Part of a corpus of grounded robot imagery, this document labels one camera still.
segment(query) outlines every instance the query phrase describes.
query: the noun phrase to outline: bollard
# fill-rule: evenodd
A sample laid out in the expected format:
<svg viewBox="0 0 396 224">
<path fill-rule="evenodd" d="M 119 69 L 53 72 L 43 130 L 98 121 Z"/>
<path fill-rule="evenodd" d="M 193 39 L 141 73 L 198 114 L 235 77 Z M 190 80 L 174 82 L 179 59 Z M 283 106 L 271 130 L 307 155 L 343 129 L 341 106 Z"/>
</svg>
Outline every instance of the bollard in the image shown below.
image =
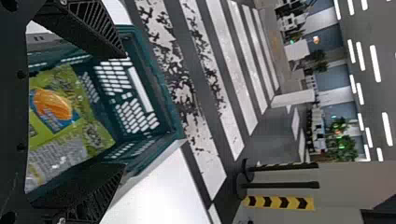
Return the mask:
<svg viewBox="0 0 396 224">
<path fill-rule="evenodd" d="M 262 166 L 255 166 L 249 159 L 242 160 L 242 172 L 248 182 L 253 181 L 255 172 L 265 171 L 288 171 L 288 170 L 308 170 L 318 169 L 319 165 L 316 162 L 295 162 L 282 164 L 266 164 Z"/>
<path fill-rule="evenodd" d="M 318 181 L 284 183 L 249 183 L 245 175 L 239 173 L 235 179 L 235 190 L 239 199 L 244 200 L 248 189 L 320 189 Z"/>
</svg>

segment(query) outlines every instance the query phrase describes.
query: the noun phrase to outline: green plant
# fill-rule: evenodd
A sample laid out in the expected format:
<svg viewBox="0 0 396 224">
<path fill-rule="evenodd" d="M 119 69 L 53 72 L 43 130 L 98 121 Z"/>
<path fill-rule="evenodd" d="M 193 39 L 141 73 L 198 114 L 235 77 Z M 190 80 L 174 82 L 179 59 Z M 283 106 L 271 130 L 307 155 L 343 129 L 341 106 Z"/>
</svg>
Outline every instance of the green plant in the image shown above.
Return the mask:
<svg viewBox="0 0 396 224">
<path fill-rule="evenodd" d="M 330 126 L 330 130 L 332 133 L 340 134 L 344 133 L 348 129 L 347 120 L 344 118 L 335 119 L 332 125 Z"/>
<path fill-rule="evenodd" d="M 327 71 L 327 68 L 329 67 L 329 63 L 322 61 L 317 63 L 317 65 L 315 66 L 314 70 L 319 72 L 319 73 L 323 73 Z"/>
<path fill-rule="evenodd" d="M 349 135 L 338 138 L 336 142 L 337 148 L 326 153 L 334 161 L 355 161 L 359 157 L 358 150 L 355 149 L 356 142 Z"/>
<path fill-rule="evenodd" d="M 323 49 L 317 49 L 305 57 L 308 61 L 321 62 L 326 58 L 326 53 Z"/>
</svg>

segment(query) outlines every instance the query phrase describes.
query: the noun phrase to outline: floor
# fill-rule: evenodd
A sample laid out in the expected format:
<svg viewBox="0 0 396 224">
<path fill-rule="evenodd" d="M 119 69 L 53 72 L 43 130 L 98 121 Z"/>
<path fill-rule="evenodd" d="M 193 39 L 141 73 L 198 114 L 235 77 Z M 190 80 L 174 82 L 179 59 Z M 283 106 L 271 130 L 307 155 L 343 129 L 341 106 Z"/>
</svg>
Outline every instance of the floor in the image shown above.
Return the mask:
<svg viewBox="0 0 396 224">
<path fill-rule="evenodd" d="M 116 17 L 122 9 L 107 2 Z M 131 21 L 117 23 L 145 31 L 188 143 L 125 190 L 102 223 L 233 223 L 242 159 L 304 160 L 304 106 L 270 108 L 290 71 L 275 13 L 251 2 L 125 1 Z"/>
</svg>

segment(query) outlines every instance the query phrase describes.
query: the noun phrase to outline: white wall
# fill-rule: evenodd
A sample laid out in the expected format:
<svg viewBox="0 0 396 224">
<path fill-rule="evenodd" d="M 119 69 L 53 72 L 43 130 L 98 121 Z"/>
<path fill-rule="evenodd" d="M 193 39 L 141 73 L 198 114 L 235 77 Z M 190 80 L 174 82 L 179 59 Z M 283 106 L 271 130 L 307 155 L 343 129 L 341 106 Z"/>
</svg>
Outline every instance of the white wall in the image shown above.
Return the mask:
<svg viewBox="0 0 396 224">
<path fill-rule="evenodd" d="M 323 11 L 308 16 L 303 27 L 303 30 L 305 30 L 304 34 L 308 35 L 314 33 L 315 31 L 335 25 L 337 22 L 338 20 L 335 15 L 334 7 L 327 8 Z"/>
<path fill-rule="evenodd" d="M 347 86 L 330 91 L 321 91 L 319 93 L 319 100 L 321 106 L 326 106 L 352 102 L 354 98 L 351 87 Z"/>
</svg>

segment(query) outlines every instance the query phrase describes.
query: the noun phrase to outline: black pole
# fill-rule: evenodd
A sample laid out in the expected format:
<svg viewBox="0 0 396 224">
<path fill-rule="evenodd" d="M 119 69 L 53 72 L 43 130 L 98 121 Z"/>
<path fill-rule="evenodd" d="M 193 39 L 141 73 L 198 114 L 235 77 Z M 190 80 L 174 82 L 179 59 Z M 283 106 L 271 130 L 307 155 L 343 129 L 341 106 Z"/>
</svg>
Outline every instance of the black pole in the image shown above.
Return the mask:
<svg viewBox="0 0 396 224">
<path fill-rule="evenodd" d="M 242 189 L 320 189 L 318 181 L 287 183 L 249 183 L 242 184 Z"/>
<path fill-rule="evenodd" d="M 259 172 L 259 171 L 286 171 L 286 170 L 308 170 L 308 169 L 318 169 L 319 165 L 316 162 L 304 162 L 301 164 L 287 164 L 287 165 L 263 165 L 260 167 L 250 167 L 247 168 L 249 172 Z"/>
</svg>

